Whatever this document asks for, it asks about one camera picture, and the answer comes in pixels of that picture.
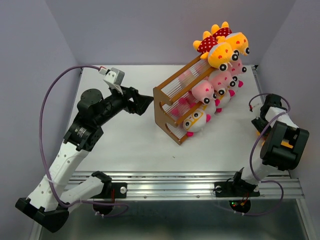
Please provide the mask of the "white glasses plush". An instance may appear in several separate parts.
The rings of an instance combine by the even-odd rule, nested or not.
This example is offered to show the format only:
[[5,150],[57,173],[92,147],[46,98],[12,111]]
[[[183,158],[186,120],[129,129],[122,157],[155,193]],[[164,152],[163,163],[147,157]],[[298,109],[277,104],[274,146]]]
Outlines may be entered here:
[[229,103],[231,97],[233,97],[236,92],[232,89],[223,89],[220,91],[215,91],[216,97],[219,100],[219,104],[216,107],[216,112],[221,113],[223,108]]
[[[196,103],[180,103],[178,106],[171,109],[169,112],[174,117],[182,117],[183,114],[190,110]],[[216,112],[216,107],[213,104],[201,104],[193,111],[186,119],[178,126],[178,129],[184,131],[188,137],[192,137],[194,133],[201,131],[206,123],[208,123]]]
[[209,104],[201,104],[190,116],[188,116],[184,122],[192,123],[207,123],[211,116],[216,112],[216,104],[210,102]]

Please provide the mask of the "pink plush with wheels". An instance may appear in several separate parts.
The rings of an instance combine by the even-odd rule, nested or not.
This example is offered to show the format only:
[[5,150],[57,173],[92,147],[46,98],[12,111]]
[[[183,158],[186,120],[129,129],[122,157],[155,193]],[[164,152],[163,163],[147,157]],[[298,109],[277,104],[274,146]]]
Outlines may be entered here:
[[231,66],[226,71],[214,70],[209,76],[204,79],[209,80],[215,77],[232,77],[235,82],[240,82],[238,75],[247,71],[247,68],[243,65],[242,60],[239,58],[237,61],[232,61]]

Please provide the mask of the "yellow bear plush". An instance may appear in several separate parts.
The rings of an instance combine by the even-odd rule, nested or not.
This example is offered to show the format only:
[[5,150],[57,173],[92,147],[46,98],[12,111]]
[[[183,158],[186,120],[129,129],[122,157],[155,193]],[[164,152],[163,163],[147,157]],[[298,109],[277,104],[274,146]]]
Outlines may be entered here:
[[256,130],[257,142],[255,145],[260,145],[262,149],[266,150],[271,150],[273,147],[292,150],[294,146],[289,143],[289,140],[283,139],[285,133],[286,130],[280,127],[273,127],[267,136],[262,136],[262,133]]
[[228,65],[232,65],[231,62],[239,59],[238,54],[226,42],[224,36],[216,39],[209,31],[205,31],[202,40],[195,40],[192,46],[200,53],[202,60],[207,60],[211,67],[222,72],[228,69]]
[[214,24],[210,30],[211,35],[218,43],[229,43],[232,50],[238,55],[250,54],[249,41],[242,32],[232,32],[229,23],[224,21],[221,26]]

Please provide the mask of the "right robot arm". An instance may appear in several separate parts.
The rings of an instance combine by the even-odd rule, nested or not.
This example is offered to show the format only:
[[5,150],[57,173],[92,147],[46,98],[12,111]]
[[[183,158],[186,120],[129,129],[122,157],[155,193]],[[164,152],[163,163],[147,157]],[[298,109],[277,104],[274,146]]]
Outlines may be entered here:
[[291,120],[291,107],[287,100],[284,107],[284,100],[280,95],[266,93],[262,105],[248,104],[256,114],[251,122],[259,136],[250,151],[248,166],[237,171],[230,182],[233,194],[250,194],[271,172],[293,170],[299,165],[310,133]]

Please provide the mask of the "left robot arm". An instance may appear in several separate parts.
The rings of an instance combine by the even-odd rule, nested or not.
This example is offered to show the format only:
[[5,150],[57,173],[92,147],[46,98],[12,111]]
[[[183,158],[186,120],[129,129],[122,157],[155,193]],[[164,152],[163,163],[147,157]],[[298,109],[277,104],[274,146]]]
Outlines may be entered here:
[[111,89],[106,98],[95,88],[82,93],[77,103],[78,113],[64,135],[55,160],[46,168],[34,191],[15,204],[18,210],[51,233],[59,231],[80,204],[91,204],[99,215],[105,216],[118,205],[116,198],[127,196],[121,191],[127,188],[127,183],[113,183],[102,171],[93,172],[78,186],[65,190],[76,168],[102,137],[102,126],[121,111],[141,116],[154,100],[152,96],[139,94],[133,87],[120,89]]

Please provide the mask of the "wooden toy shelf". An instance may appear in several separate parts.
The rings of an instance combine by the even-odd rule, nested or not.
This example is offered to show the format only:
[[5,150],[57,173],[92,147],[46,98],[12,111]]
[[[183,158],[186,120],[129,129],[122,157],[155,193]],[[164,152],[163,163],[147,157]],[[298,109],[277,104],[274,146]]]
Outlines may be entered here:
[[[192,137],[188,137],[183,130],[179,130],[179,125],[203,104],[201,101],[196,100],[189,91],[216,70],[206,60],[198,56],[160,85],[153,88],[155,123],[178,145]],[[220,100],[217,99],[212,102],[217,107]],[[196,103],[196,105],[179,118],[170,113],[170,110],[179,104],[187,103]]]

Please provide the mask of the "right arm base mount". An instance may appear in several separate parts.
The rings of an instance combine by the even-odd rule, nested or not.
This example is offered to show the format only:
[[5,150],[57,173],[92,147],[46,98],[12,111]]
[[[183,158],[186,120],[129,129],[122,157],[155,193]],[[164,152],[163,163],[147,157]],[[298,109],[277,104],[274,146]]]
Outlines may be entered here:
[[259,197],[260,191],[256,185],[246,183],[242,180],[239,182],[217,181],[214,183],[213,192],[217,198],[230,198],[229,205],[232,210],[247,214],[252,206],[251,197]]

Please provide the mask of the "aluminium rail frame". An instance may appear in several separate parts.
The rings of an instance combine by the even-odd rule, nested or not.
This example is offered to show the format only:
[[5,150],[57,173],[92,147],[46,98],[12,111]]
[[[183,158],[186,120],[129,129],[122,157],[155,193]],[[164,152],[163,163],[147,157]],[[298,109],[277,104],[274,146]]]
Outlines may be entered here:
[[[112,182],[127,184],[126,201],[216,200],[216,182],[225,182],[233,171],[111,171]],[[304,199],[300,181],[287,171],[274,172],[258,185],[258,200]]]

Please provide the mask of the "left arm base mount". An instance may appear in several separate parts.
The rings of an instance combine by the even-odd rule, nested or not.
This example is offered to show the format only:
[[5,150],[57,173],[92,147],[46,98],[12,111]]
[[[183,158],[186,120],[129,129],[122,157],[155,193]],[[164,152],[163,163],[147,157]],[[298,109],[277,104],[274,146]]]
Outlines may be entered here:
[[92,197],[94,202],[111,204],[108,206],[94,204],[95,215],[102,218],[119,217],[129,208],[125,203],[116,203],[116,200],[127,197],[128,184],[126,182],[112,182],[102,188],[102,192]]

